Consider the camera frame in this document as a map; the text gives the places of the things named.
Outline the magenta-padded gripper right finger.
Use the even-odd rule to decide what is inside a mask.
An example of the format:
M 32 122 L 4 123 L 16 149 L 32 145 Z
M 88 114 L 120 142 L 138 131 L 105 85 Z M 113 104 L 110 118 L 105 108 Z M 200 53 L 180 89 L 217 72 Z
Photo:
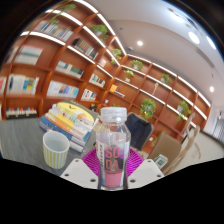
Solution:
M 152 159 L 144 159 L 138 152 L 130 150 L 126 162 L 128 189 L 141 188 L 163 177 L 163 173 Z

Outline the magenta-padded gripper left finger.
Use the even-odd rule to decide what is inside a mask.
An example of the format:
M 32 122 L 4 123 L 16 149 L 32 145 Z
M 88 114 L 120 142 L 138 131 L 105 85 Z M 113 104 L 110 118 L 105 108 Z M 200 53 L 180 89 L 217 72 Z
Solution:
M 97 189 L 100 165 L 96 150 L 88 152 L 82 159 L 75 158 L 61 174 L 61 178 L 83 188 Z

